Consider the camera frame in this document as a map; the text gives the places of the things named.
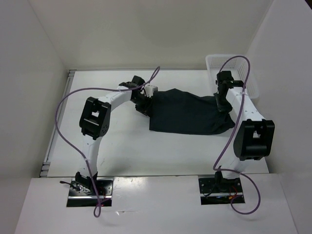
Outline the dark navy shorts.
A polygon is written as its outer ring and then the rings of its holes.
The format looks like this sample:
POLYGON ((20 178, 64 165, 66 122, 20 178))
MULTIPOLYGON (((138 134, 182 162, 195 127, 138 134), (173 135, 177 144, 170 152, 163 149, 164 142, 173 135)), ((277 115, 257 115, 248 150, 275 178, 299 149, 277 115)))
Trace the dark navy shorts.
POLYGON ((234 127, 230 114, 218 110, 215 97, 179 89, 156 92, 149 111, 149 130, 155 132, 210 136, 234 127))

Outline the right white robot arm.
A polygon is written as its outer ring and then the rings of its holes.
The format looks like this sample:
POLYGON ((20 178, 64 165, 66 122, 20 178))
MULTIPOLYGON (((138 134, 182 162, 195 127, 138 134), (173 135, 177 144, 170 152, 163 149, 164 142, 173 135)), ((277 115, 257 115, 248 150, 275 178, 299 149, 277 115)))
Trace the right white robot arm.
POLYGON ((240 173, 263 173, 265 157, 272 148, 275 124, 263 117, 248 96, 246 85, 231 71, 216 75, 217 107, 231 114, 234 128, 213 169, 214 193, 228 193, 238 183, 240 173))

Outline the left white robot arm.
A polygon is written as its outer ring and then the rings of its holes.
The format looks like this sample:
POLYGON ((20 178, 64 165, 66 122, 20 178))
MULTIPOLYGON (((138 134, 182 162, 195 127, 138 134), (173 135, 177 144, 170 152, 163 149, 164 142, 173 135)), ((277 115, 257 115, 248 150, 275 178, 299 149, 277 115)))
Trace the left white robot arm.
POLYGON ((158 87, 144 85, 141 77, 134 76, 132 81, 122 82, 116 91, 95 98, 87 98, 79 126, 83 135, 83 162, 76 172, 76 185, 87 195, 94 195, 97 190, 97 159, 102 138, 108 133, 111 113, 125 102, 131 101, 135 109, 147 115, 153 94, 158 87))

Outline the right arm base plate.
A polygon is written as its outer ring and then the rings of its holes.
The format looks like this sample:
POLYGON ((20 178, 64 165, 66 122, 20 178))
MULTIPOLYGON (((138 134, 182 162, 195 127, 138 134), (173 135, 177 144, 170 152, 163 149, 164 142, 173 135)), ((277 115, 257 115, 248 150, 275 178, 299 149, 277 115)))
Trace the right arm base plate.
POLYGON ((224 179, 218 175, 199 176, 201 205, 220 205, 245 203, 239 178, 224 179))

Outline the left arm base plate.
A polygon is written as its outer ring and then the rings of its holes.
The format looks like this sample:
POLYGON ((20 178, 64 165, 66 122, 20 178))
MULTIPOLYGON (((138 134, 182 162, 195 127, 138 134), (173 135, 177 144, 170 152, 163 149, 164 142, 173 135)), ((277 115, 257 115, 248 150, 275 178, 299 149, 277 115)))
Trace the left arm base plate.
MULTIPOLYGON (((112 206, 112 195, 113 195, 113 178, 98 177, 96 181, 97 193, 101 201, 101 207, 112 206)), ((71 179, 70 189, 67 198, 66 207, 95 207, 98 203, 96 193, 83 189, 77 185, 75 179, 71 179)))

